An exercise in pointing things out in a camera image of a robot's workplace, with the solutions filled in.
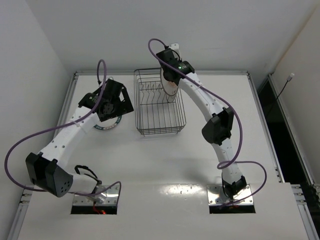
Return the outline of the orange sunburst plate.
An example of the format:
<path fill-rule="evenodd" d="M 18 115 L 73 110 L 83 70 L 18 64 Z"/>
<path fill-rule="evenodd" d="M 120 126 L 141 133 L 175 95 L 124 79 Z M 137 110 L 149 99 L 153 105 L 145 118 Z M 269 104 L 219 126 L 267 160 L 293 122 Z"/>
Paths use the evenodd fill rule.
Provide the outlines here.
<path fill-rule="evenodd" d="M 167 81 L 165 79 L 164 70 L 162 67 L 160 68 L 160 82 L 164 92 L 168 93 L 169 95 L 173 95 L 174 92 L 179 89 L 179 87 L 174 82 Z"/>

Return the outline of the white plate grey flower pattern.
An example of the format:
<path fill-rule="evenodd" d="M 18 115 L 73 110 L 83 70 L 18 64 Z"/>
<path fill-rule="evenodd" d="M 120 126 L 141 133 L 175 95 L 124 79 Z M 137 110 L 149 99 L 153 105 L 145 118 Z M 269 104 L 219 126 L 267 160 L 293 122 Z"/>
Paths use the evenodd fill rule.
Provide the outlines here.
<path fill-rule="evenodd" d="M 173 94 L 166 93 L 166 100 L 168 103 L 173 103 L 177 97 L 179 90 L 177 89 Z"/>

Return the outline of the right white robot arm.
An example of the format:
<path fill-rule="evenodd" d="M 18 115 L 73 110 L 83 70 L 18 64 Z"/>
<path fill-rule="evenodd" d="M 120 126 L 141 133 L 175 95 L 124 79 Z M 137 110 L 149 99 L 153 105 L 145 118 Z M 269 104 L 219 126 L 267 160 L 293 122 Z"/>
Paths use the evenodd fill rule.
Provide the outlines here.
<path fill-rule="evenodd" d="M 210 93 L 200 81 L 195 69 L 189 62 L 179 58 L 178 52 L 165 45 L 156 54 L 160 63 L 161 82 L 165 91 L 172 91 L 173 86 L 183 90 L 200 109 L 206 121 L 201 133 L 211 144 L 217 158 L 217 168 L 222 171 L 222 189 L 232 200 L 246 185 L 246 179 L 236 163 L 239 151 L 234 151 L 231 142 L 234 119 L 239 116 L 221 97 Z"/>

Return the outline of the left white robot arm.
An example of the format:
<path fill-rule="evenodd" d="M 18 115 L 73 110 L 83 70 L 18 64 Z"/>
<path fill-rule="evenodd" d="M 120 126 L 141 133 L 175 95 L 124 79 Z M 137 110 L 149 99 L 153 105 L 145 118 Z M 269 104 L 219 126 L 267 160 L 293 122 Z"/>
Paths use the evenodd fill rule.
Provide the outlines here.
<path fill-rule="evenodd" d="M 111 78 L 105 86 L 87 93 L 74 114 L 55 138 L 39 153 L 30 153 L 26 167 L 31 182 L 60 198 L 67 193 L 81 196 L 100 194 L 102 182 L 97 177 L 66 171 L 68 161 L 88 132 L 98 123 L 133 112 L 126 87 Z"/>

